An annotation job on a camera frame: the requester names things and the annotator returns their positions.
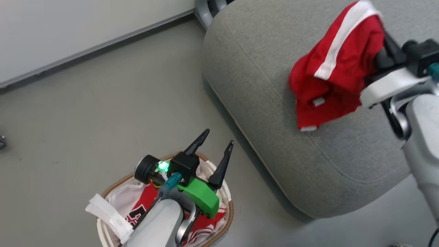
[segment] red cloth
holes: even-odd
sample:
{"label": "red cloth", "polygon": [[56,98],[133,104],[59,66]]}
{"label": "red cloth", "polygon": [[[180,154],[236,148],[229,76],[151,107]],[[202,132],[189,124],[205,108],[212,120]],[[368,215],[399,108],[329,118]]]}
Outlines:
{"label": "red cloth", "polygon": [[364,77],[383,48],[380,13],[369,1],[349,5],[323,39],[291,69],[298,126],[319,127],[357,109]]}
{"label": "red cloth", "polygon": [[[137,224],[139,217],[146,212],[146,210],[152,205],[154,199],[157,197],[157,189],[155,189],[150,184],[145,187],[137,201],[134,208],[125,218],[132,226]],[[187,236],[187,240],[183,243],[183,246],[189,243],[195,243],[200,236],[209,236],[212,231],[216,228],[216,224],[219,220],[224,217],[225,208],[219,208],[218,213],[216,213],[215,218],[207,218],[205,215],[199,215],[191,229],[191,232]]]}

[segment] teal connector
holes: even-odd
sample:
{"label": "teal connector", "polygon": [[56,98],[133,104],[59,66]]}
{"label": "teal connector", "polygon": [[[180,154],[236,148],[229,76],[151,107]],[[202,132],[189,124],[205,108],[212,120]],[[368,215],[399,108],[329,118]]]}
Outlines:
{"label": "teal connector", "polygon": [[167,196],[169,192],[171,192],[171,190],[180,183],[180,181],[181,174],[178,172],[174,172],[172,176],[168,180],[166,180],[165,184],[158,189],[158,193],[160,194],[161,192],[162,196]]}
{"label": "teal connector", "polygon": [[433,77],[433,80],[438,81],[439,80],[439,63],[437,63],[437,62],[432,63],[428,67],[428,74]]}

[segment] gray floor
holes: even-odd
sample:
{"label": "gray floor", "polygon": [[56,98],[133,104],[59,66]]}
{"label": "gray floor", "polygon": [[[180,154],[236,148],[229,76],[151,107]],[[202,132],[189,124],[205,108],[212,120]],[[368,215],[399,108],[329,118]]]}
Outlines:
{"label": "gray floor", "polygon": [[192,20],[0,94],[2,246],[100,246],[87,201],[146,154],[184,149],[218,162],[237,140],[226,181],[235,204],[216,246],[426,246],[434,222],[413,178],[366,207],[310,220],[287,203],[208,85]]}

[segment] glowing green led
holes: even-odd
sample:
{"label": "glowing green led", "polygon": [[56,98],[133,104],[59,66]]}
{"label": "glowing green led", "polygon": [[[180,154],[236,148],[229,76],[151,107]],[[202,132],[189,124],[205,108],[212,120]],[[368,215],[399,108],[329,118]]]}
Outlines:
{"label": "glowing green led", "polygon": [[168,164],[168,163],[166,163],[165,161],[159,161],[159,163],[158,163],[158,169],[159,169],[160,171],[168,172],[168,167],[169,167],[169,164]]}

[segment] gray couch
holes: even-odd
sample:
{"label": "gray couch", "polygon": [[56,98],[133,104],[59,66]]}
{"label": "gray couch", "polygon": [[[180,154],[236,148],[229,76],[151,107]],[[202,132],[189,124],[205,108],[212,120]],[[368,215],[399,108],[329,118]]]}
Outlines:
{"label": "gray couch", "polygon": [[[212,89],[291,203],[314,218],[357,210],[409,174],[379,107],[360,107],[315,132],[297,128],[291,67],[351,2],[236,0],[214,18],[204,42]],[[373,4],[400,44],[439,38],[437,1]]]}

